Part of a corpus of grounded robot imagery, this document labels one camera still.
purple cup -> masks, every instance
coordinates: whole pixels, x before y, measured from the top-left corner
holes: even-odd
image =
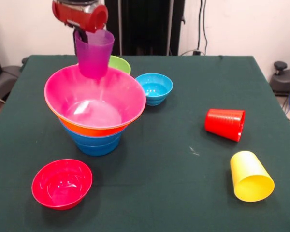
[[[86,32],[86,35],[88,43],[81,40],[79,33],[75,33],[79,69],[85,77],[100,79],[107,72],[115,38],[106,30]]]

white wall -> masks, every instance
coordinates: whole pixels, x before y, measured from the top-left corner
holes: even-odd
[[[2,65],[20,64],[31,54],[74,53],[72,29],[55,19],[51,4],[0,0]],[[186,0],[179,53],[197,46],[199,4]],[[205,22],[208,55],[253,55],[267,78],[276,60],[290,67],[290,0],[207,0]]]
[[[72,32],[53,16],[52,0],[0,0],[2,65],[32,54],[73,54]]]
[[[197,47],[200,2],[186,0],[180,54]],[[207,0],[205,28],[208,55],[253,55],[267,79],[276,60],[290,67],[290,0]]]

green bowl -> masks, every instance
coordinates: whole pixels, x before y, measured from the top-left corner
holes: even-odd
[[[112,68],[119,69],[127,74],[131,73],[131,66],[123,58],[111,56],[108,65]]]

metal pole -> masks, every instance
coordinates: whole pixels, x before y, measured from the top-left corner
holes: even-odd
[[[122,17],[121,0],[118,0],[118,27],[119,27],[119,53],[122,56]]]
[[[173,4],[174,0],[170,0],[170,10],[169,10],[169,26],[168,26],[168,42],[166,48],[166,55],[169,55],[170,43],[171,43],[171,31],[172,31],[172,17],[173,17]]]

dark green tablecloth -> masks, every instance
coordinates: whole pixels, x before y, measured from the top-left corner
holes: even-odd
[[[72,56],[32,56],[0,115],[0,232],[290,231],[290,124],[252,57],[126,57],[132,76],[162,73],[167,100],[147,107],[109,155],[82,154],[44,102],[44,85]],[[204,131],[209,108],[246,110],[235,143]],[[232,191],[230,158],[253,151],[273,194],[245,203]],[[80,205],[38,204],[31,182],[46,164],[73,158],[93,171]]]

